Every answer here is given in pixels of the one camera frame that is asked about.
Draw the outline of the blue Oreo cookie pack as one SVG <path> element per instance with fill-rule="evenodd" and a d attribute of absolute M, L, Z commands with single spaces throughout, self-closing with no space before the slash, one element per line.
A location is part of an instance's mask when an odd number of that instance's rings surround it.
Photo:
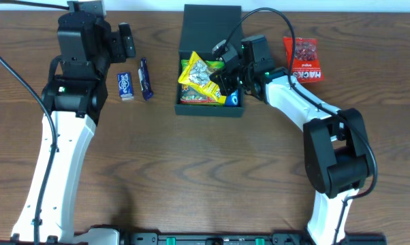
<path fill-rule="evenodd" d="M 238 91 L 234 91 L 232 94 L 226 97 L 224 106 L 238 107 L 238 104 L 239 104 Z"/>

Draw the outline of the yellow Hacks candy bag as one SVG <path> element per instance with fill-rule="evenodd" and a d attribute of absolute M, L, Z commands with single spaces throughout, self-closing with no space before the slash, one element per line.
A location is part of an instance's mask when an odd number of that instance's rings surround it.
<path fill-rule="evenodd" d="M 191 53 L 189 60 L 182 60 L 182 72 L 178 77 L 178 83 L 190 87 L 203 97 L 209 98 L 215 103 L 224 104 L 226 96 L 221 94 L 219 85 L 210 79 L 215 68 L 220 69 L 223 63 L 216 61 L 211 65 L 204 61 L 197 52 Z"/>

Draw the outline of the green gummy candy bag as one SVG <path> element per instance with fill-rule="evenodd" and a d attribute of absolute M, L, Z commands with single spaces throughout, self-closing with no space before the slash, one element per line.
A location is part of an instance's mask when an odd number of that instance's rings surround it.
<path fill-rule="evenodd" d="M 221 69 L 224 66 L 224 63 L 221 61 L 205 61 L 205 63 L 213 71 Z M 181 85 L 179 103 L 186 105 L 221 105 L 221 103 L 216 102 L 213 98 L 203 95 L 185 84 Z"/>

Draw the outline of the red Hacks candy bag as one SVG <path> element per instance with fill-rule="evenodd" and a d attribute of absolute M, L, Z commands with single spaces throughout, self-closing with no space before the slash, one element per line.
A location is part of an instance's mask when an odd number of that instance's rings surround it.
<path fill-rule="evenodd" d="M 296 38 L 292 75 L 299 83 L 320 82 L 324 79 L 318 57 L 318 42 L 313 38 Z"/>

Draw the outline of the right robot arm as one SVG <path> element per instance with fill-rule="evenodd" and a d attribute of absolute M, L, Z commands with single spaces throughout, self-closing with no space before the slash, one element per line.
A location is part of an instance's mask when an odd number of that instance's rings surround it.
<path fill-rule="evenodd" d="M 219 42 L 212 55 L 224 66 L 211 80 L 228 95 L 238 88 L 281 111 L 303 133 L 304 166 L 315 189 L 305 235 L 289 235 L 299 244 L 385 244 L 383 235 L 348 234 L 345 222 L 352 201 L 367 196 L 360 189 L 377 177 L 364 120 L 355 109 L 341 110 L 306 90 L 284 67 L 276 67 L 266 38 L 251 36 L 236 49 Z"/>

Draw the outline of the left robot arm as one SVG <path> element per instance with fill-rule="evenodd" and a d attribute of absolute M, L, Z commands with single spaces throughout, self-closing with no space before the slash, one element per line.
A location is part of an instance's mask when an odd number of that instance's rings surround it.
<path fill-rule="evenodd" d="M 127 243 L 127 234 L 113 225 L 74 229 L 82 164 L 108 96 L 108 70 L 135 54 L 129 25 L 112 31 L 105 17 L 98 10 L 73 10 L 59 18 L 61 53 L 37 98 L 44 113 L 40 153 L 10 244 Z"/>

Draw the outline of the blue Eclipse mint box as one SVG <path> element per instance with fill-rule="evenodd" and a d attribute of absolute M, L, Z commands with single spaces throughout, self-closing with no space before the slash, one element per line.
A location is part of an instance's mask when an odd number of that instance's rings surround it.
<path fill-rule="evenodd" d="M 134 98 L 132 79 L 129 72 L 122 72 L 117 74 L 119 97 L 122 100 L 129 100 Z"/>

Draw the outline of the dark green open box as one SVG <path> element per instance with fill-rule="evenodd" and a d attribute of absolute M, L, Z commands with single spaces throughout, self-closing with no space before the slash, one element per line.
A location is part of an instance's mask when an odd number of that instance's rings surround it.
<path fill-rule="evenodd" d="M 220 41 L 226 39 L 231 30 L 242 17 L 239 5 L 184 5 L 183 27 L 178 48 L 179 60 L 188 60 L 193 51 L 205 61 L 215 61 L 212 49 Z M 240 118 L 245 111 L 243 93 L 237 92 L 238 105 L 187 105 L 181 103 L 182 85 L 176 85 L 177 115 L 184 116 L 216 116 Z"/>

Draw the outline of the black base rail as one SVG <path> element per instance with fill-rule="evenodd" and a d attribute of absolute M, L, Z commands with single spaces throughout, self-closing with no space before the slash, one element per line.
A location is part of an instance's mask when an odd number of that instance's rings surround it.
<path fill-rule="evenodd" d="M 273 234 L 133 233 L 114 225 L 93 225 L 75 236 L 77 243 L 131 245 L 297 245 L 313 244 L 305 231 L 281 230 Z"/>

